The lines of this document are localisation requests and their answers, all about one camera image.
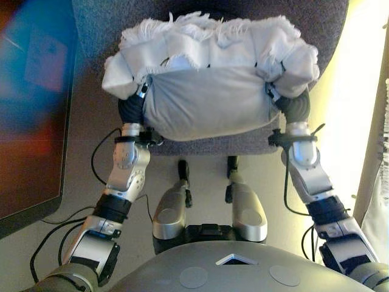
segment wire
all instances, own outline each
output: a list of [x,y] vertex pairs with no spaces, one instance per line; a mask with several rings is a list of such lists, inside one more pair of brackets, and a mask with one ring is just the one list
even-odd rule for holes
[[291,211],[292,213],[297,214],[297,215],[310,216],[309,214],[306,214],[306,213],[294,211],[287,204],[287,181],[289,178],[289,151],[285,150],[285,153],[286,153],[286,171],[285,171],[285,183],[284,183],[284,205],[285,205],[285,208],[287,208],[289,211]]
[[150,218],[151,223],[153,223],[153,218],[151,217],[151,214],[150,214],[150,205],[149,205],[149,203],[148,203],[148,195],[147,195],[147,194],[144,194],[144,195],[142,195],[142,196],[139,196],[139,197],[136,199],[136,201],[139,200],[139,199],[141,199],[141,198],[143,198],[144,196],[146,197],[148,218]]
[[77,223],[77,222],[81,222],[81,221],[84,221],[86,219],[86,217],[83,217],[81,219],[77,219],[77,220],[71,220],[71,221],[68,221],[68,222],[65,222],[65,223],[62,223],[58,226],[56,226],[55,228],[53,228],[48,234],[46,234],[46,236],[43,238],[42,242],[39,244],[38,248],[36,249],[36,251],[33,253],[33,255],[31,256],[31,259],[30,259],[30,270],[31,270],[31,275],[35,281],[35,283],[38,283],[39,282],[39,279],[38,279],[38,276],[36,275],[36,271],[35,271],[35,258],[36,256],[38,255],[39,251],[42,249],[43,245],[47,242],[47,239],[49,239],[49,237],[57,230],[59,230],[60,228],[66,226],[66,225],[69,225],[69,224],[73,224],[73,223]]
[[93,153],[92,153],[92,156],[91,156],[91,167],[92,167],[92,171],[93,171],[93,174],[95,175],[95,177],[103,184],[103,185],[106,185],[107,183],[102,180],[99,175],[97,174],[96,172],[96,169],[95,169],[95,165],[94,165],[94,158],[95,158],[95,154],[98,150],[98,148],[102,145],[102,143],[105,142],[105,140],[107,140],[110,135],[112,135],[113,133],[115,133],[115,131],[119,131],[120,132],[120,135],[122,135],[122,130],[120,128],[115,128],[113,129],[111,132],[109,132],[109,134],[107,136],[105,136],[103,138],[103,140],[100,141],[100,143],[98,143],[98,145],[96,146],[95,150],[93,150]]
[[311,228],[311,249],[312,249],[312,261],[315,262],[315,243],[314,243],[314,225]]
[[73,218],[76,214],[80,213],[81,211],[84,211],[86,209],[94,209],[94,206],[86,206],[78,211],[75,211],[72,215],[68,216],[66,219],[62,220],[62,221],[47,221],[47,220],[41,220],[42,222],[45,222],[47,224],[52,224],[52,225],[59,225],[59,224],[62,224],[62,223],[65,223],[67,221],[69,221],[71,218]]
[[304,232],[303,237],[301,238],[301,249],[302,249],[303,254],[304,254],[304,256],[305,256],[305,258],[306,258],[307,260],[309,260],[309,257],[308,257],[308,256],[306,255],[306,253],[305,253],[304,240],[305,240],[305,237],[306,237],[307,233],[308,233],[313,227],[314,227],[314,225],[310,226],[310,227]]
[[63,245],[65,243],[65,240],[67,238],[67,236],[74,230],[76,229],[77,227],[81,226],[82,224],[84,224],[84,222],[81,222],[79,224],[76,224],[75,226],[73,226],[72,228],[70,228],[64,235],[64,237],[62,238],[62,241],[60,243],[60,248],[58,249],[58,264],[61,266],[62,265],[62,249],[63,249]]

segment robotic hand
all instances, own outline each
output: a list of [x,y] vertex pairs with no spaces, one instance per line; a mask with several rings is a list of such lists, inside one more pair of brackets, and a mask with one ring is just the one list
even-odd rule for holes
[[[119,101],[124,125],[122,136],[115,140],[114,167],[103,195],[67,251],[64,264],[29,291],[95,291],[109,280],[120,250],[114,239],[120,236],[122,223],[145,181],[150,160],[147,145],[159,142],[158,138],[142,132],[141,114],[126,116],[125,107],[129,103],[131,109],[142,109],[147,89],[148,85],[144,84],[128,101]],[[285,114],[287,122],[286,132],[275,130],[269,143],[284,148],[285,163],[294,186],[314,221],[318,236],[326,240],[320,248],[325,265],[374,291],[388,291],[388,266],[379,263],[320,165],[315,133],[310,133],[306,123],[308,92],[296,99],[286,99],[272,85],[267,85],[267,93]]]
[[314,136],[317,130],[311,134],[306,123],[308,91],[296,99],[286,99],[267,84],[267,93],[285,114],[287,123],[286,132],[274,130],[269,143],[283,147],[293,185],[314,221],[318,236],[326,240],[320,248],[324,264],[374,291],[388,291],[388,266],[379,263],[373,247],[354,217],[347,214],[320,165]]
[[[148,84],[130,97],[142,108]],[[123,118],[122,135],[115,139],[114,166],[103,195],[88,216],[63,259],[63,265],[28,291],[95,291],[112,275],[120,251],[114,241],[121,234],[131,204],[145,182],[149,144],[160,137],[143,131],[143,121]]]

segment monitor screen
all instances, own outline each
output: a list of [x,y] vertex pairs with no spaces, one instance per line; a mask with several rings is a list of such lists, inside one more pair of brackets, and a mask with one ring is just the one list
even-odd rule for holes
[[70,3],[31,0],[3,10],[0,238],[60,203],[77,36]]

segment white towel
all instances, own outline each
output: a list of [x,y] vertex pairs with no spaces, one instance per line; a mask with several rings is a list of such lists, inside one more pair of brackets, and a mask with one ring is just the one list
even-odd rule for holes
[[277,114],[264,82],[293,98],[319,76],[317,49],[284,16],[222,22],[195,12],[174,22],[172,15],[167,22],[145,19],[122,32],[119,48],[106,61],[103,89],[127,99],[149,76],[145,120],[176,141],[262,127]]

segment gray chair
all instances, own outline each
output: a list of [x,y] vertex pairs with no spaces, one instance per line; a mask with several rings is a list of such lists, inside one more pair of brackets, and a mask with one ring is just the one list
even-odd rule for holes
[[[121,31],[145,18],[167,20],[174,16],[202,11],[212,18],[263,19],[285,15],[301,30],[301,37],[318,48],[318,66],[323,73],[338,43],[347,11],[347,0],[73,0],[74,15],[84,55],[102,78],[105,59],[117,52]],[[267,137],[279,121],[243,134],[190,142],[165,141],[151,149],[152,155],[258,155],[272,153],[275,147]]]

